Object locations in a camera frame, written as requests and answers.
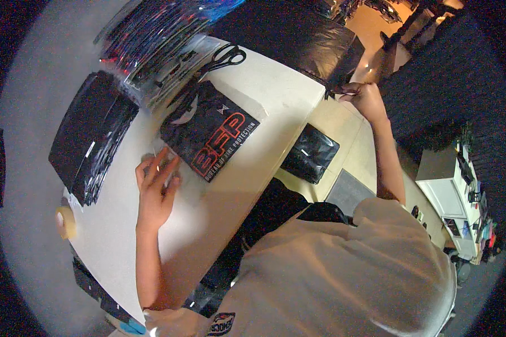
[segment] masking tape roll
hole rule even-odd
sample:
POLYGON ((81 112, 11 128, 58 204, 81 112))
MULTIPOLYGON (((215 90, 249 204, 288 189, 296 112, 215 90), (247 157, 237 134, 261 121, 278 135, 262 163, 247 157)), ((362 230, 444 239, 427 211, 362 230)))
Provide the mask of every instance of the masking tape roll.
POLYGON ((62 239, 71 239, 77 234, 73 211, 67 206, 56 207, 56 228, 62 239))

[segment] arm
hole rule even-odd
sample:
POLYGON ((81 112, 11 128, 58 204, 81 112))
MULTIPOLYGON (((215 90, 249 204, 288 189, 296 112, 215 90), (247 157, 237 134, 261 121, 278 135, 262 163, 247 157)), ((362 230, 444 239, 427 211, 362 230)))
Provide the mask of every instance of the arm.
POLYGON ((405 205, 403 170, 399 164, 390 120, 377 85, 350 83, 343 86, 343 91, 348 93, 341 96, 339 101, 351 102, 368 120, 373 130, 377 155, 377 196, 381 199, 395 199, 405 205))
POLYGON ((159 163, 167 153, 168 148, 164 148, 157 157, 144 161, 135 170, 140 192, 139 216, 135 229, 137 295, 142 309, 159 311, 174 305, 164 278, 157 243, 157 231, 169 219, 174 196, 180 185, 180 179, 175 177, 168 187, 164 188, 165 181, 178 165, 178 157, 162 168, 161 172, 157 172, 159 163), (149 168, 148 174, 144 176, 146 168, 149 168))

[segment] beige t-shirt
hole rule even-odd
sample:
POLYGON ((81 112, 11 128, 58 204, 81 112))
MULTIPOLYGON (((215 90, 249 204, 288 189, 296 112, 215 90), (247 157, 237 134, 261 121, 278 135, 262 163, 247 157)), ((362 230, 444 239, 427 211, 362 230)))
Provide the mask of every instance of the beige t-shirt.
POLYGON ((455 268, 396 201, 365 199, 357 228, 295 218, 244 256, 212 320, 145 311, 156 336, 437 336, 455 268))

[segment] gray floor mat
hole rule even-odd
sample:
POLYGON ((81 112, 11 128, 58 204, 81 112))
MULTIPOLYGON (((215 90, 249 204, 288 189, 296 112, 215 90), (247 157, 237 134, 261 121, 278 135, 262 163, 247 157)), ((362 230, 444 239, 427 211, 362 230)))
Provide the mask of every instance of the gray floor mat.
POLYGON ((342 170, 326 201, 337 205, 345 215, 351 216, 360 201, 372 197, 375 194, 369 188, 342 170))

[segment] hand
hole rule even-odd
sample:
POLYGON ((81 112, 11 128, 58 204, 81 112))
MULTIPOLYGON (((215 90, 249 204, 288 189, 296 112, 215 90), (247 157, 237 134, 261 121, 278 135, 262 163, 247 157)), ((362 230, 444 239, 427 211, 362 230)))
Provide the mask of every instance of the hand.
POLYGON ((339 98, 339 102, 351 102, 372 125, 388 121, 383 98, 375 83, 349 83, 342 86, 342 91, 344 94, 339 98))
POLYGON ((165 188, 165 181, 177 168, 180 158, 176 156, 165 167, 158 165, 169 153, 165 147, 159 154, 142 162, 135 169, 137 186, 139 187, 139 216, 137 218, 137 231, 156 233, 158 229, 169 219, 173 209, 174 196, 180 186, 180 178, 174 177, 165 188))

